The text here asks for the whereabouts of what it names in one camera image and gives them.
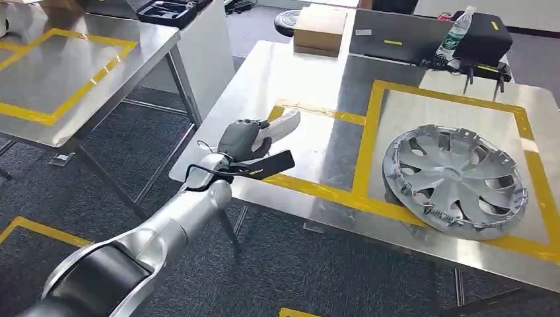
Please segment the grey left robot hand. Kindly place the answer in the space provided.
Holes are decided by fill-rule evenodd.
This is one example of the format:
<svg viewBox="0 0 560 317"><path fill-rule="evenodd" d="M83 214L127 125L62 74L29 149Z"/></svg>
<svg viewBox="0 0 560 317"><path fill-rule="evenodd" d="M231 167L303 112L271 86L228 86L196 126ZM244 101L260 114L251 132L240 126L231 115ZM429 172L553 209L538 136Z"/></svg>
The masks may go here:
<svg viewBox="0 0 560 317"><path fill-rule="evenodd" d="M236 120L225 129L218 143L217 152L228 156L231 162L264 158L272 144L270 137L265 137L256 150L252 147L259 132L268 127L267 120Z"/></svg>

